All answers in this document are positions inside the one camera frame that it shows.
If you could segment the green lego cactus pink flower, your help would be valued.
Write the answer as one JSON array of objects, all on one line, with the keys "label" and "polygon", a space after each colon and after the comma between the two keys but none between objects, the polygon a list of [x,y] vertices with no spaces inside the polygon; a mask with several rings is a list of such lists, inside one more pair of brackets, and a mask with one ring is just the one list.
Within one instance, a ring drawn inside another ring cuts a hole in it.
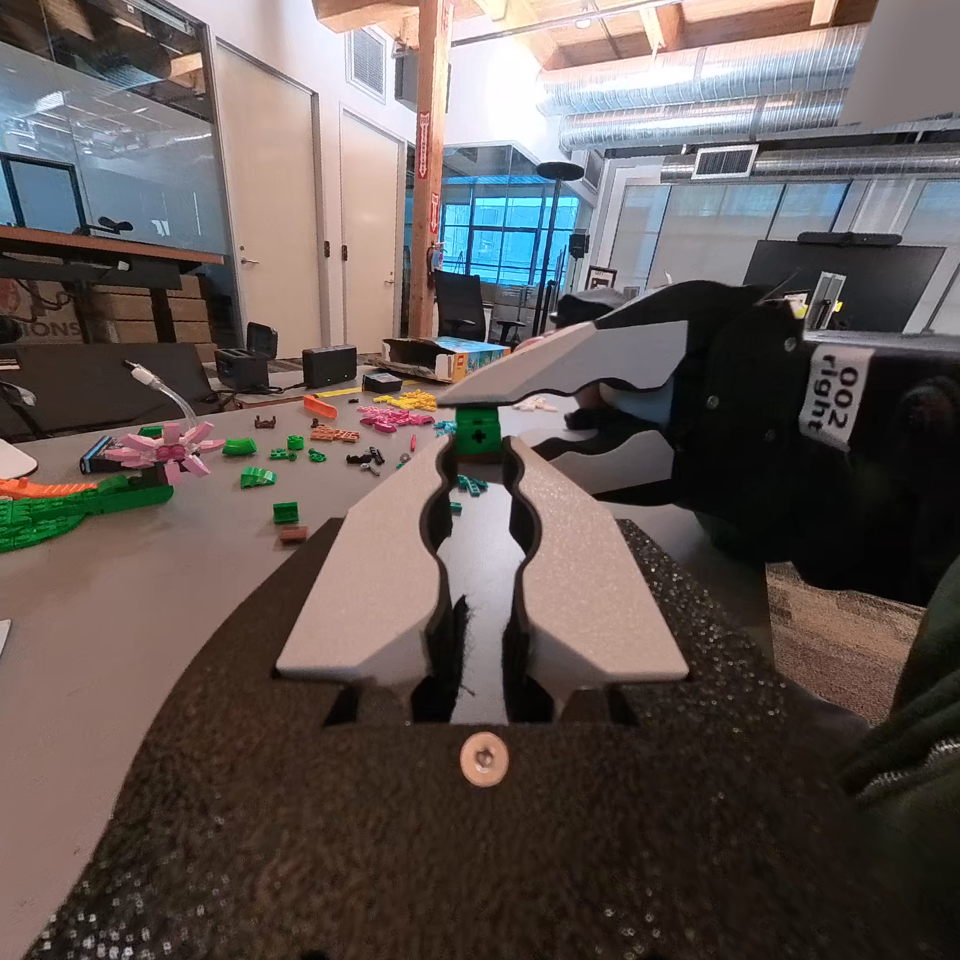
[{"label": "green lego cactus pink flower", "polygon": [[182,475],[205,477],[204,453],[222,450],[204,421],[188,429],[165,423],[151,435],[127,434],[103,451],[126,470],[98,483],[38,485],[26,478],[2,481],[1,552],[37,546],[75,530],[84,520],[162,506]]}]

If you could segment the large black monitor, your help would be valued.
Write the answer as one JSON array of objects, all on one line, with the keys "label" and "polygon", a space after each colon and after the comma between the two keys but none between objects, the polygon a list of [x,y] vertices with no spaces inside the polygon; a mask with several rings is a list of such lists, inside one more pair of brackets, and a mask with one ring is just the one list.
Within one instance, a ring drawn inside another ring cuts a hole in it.
[{"label": "large black monitor", "polygon": [[802,295],[809,330],[902,333],[944,251],[899,234],[806,231],[758,241],[743,283]]}]

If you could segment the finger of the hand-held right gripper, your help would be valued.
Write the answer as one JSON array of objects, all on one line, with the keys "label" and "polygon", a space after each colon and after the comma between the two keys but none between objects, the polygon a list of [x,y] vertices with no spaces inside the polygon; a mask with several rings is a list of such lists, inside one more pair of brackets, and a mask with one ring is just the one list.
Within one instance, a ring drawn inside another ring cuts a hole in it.
[{"label": "finger of the hand-held right gripper", "polygon": [[600,327],[583,322],[478,368],[452,385],[452,407],[499,407],[539,393],[570,397],[602,381],[635,391],[666,384],[687,353],[677,320]]},{"label": "finger of the hand-held right gripper", "polygon": [[666,505],[677,498],[671,478],[675,452],[654,429],[551,437],[537,443],[534,452],[586,494],[601,501]]}]

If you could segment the opened cardboard lego box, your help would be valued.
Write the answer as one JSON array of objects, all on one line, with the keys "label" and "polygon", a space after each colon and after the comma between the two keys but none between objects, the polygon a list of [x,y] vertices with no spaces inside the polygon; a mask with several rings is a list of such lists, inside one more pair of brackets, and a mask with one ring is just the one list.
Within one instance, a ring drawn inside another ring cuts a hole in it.
[{"label": "opened cardboard lego box", "polygon": [[393,338],[375,358],[382,369],[412,378],[450,384],[510,355],[510,347],[454,337]]}]

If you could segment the black wall speaker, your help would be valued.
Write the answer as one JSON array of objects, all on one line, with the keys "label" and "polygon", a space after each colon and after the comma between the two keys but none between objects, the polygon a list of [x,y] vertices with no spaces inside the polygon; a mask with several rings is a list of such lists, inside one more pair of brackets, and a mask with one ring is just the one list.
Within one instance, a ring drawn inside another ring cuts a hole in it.
[{"label": "black wall speaker", "polygon": [[402,107],[418,110],[419,54],[416,49],[396,48],[391,55],[393,65],[393,99]]}]

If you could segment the pile of pink lego pieces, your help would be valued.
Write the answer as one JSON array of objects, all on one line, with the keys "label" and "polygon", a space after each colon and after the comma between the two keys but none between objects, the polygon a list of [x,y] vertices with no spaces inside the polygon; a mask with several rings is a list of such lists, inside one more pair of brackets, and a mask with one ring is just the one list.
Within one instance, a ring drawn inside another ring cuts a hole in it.
[{"label": "pile of pink lego pieces", "polygon": [[406,410],[400,407],[368,405],[357,410],[359,423],[382,434],[392,434],[403,426],[432,426],[435,419],[432,414],[419,410]]}]

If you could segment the person's green jacket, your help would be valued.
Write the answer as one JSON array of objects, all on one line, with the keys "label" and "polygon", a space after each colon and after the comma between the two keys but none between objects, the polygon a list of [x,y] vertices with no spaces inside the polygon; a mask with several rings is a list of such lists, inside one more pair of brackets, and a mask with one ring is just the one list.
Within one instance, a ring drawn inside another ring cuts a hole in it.
[{"label": "person's green jacket", "polygon": [[942,958],[959,952],[959,561],[921,619],[887,718],[841,774],[873,862]]}]

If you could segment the black charger box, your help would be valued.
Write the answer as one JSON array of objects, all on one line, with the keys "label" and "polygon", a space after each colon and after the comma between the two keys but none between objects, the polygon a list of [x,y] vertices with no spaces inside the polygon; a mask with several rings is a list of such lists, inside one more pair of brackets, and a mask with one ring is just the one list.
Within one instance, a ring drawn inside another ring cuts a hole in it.
[{"label": "black charger box", "polygon": [[219,347],[214,351],[217,378],[238,394],[269,394],[270,364],[277,359],[279,341],[274,328],[249,322],[244,347]]},{"label": "black charger box", "polygon": [[357,367],[357,349],[352,344],[314,347],[301,353],[303,386],[307,390],[354,381]]}]

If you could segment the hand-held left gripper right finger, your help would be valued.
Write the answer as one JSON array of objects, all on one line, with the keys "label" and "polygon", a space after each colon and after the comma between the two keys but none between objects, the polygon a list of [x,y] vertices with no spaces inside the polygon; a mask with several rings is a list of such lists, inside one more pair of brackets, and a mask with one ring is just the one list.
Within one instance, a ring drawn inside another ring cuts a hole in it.
[{"label": "hand-held left gripper right finger", "polygon": [[503,442],[522,551],[503,635],[504,690],[672,683],[690,667],[610,512],[519,438]]}]

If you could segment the green brown lego assembly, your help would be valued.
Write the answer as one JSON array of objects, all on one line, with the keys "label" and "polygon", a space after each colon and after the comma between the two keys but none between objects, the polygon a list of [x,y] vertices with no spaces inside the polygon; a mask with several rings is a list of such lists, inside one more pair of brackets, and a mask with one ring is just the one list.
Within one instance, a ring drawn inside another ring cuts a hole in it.
[{"label": "green brown lego assembly", "polygon": [[496,406],[459,406],[454,420],[459,456],[497,457],[500,454],[502,433]]}]

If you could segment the black flat case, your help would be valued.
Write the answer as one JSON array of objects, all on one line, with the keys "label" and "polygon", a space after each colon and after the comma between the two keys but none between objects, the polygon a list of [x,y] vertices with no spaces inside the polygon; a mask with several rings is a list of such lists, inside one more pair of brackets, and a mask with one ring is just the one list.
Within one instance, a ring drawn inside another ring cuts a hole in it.
[{"label": "black flat case", "polygon": [[126,361],[159,376],[198,416],[222,411],[191,343],[11,344],[1,355],[2,378],[35,394],[29,413],[43,437],[180,418],[179,407],[138,383]]}]

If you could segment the stack of cardboard boxes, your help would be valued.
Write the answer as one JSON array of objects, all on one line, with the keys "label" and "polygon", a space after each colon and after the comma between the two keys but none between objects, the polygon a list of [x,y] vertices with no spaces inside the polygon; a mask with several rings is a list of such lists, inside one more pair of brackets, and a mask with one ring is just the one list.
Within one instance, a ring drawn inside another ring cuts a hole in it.
[{"label": "stack of cardboard boxes", "polygon": [[[174,341],[212,343],[210,313],[197,276],[167,293],[174,321]],[[97,342],[148,344],[159,341],[153,306],[146,289],[96,286],[91,294],[92,328]],[[1,280],[2,316],[16,321],[18,344],[75,345],[83,342],[76,304],[63,286],[45,280]]]}]

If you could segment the wooden top desk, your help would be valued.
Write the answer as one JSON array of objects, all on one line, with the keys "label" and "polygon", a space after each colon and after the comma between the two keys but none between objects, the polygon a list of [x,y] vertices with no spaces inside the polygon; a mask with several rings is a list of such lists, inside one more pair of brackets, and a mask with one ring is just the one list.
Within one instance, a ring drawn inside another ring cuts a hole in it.
[{"label": "wooden top desk", "polygon": [[177,342],[169,291],[203,266],[223,266],[219,253],[26,226],[1,227],[1,277],[15,282],[56,282],[74,305],[81,340],[97,341],[102,320],[92,299],[96,286],[148,291],[155,340]]}]

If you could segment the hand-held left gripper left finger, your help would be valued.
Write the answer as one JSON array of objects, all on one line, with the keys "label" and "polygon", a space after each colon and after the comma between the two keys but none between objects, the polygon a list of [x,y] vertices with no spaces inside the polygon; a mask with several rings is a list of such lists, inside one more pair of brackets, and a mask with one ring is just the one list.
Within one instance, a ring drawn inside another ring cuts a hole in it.
[{"label": "hand-held left gripper left finger", "polygon": [[448,570],[452,437],[431,439],[349,509],[275,663],[285,679],[457,688],[460,630]]}]

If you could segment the white door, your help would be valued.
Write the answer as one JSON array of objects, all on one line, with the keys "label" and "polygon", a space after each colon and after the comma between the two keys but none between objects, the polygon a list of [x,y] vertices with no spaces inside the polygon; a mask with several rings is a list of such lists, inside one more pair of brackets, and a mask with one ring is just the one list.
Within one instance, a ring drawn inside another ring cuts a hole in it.
[{"label": "white door", "polygon": [[342,325],[358,354],[378,356],[399,329],[405,162],[405,142],[341,110]]},{"label": "white door", "polygon": [[241,320],[276,331],[278,358],[299,359],[322,342],[315,98],[221,40],[213,60]]}]

